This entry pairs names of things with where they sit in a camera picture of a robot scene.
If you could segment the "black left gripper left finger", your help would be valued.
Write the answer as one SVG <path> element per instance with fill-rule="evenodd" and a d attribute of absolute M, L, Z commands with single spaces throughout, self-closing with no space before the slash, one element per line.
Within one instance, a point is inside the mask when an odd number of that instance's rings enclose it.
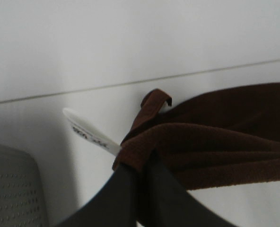
<path fill-rule="evenodd" d="M 103 188 L 58 227 L 135 227 L 137 173 L 126 165 L 112 174 Z"/>

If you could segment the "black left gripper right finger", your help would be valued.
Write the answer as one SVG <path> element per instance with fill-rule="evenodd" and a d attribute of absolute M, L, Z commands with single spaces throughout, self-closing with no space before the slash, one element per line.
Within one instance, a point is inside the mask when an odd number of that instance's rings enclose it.
<path fill-rule="evenodd" d="M 232 227 L 191 196 L 153 152 L 138 181 L 137 221 L 144 227 Z"/>

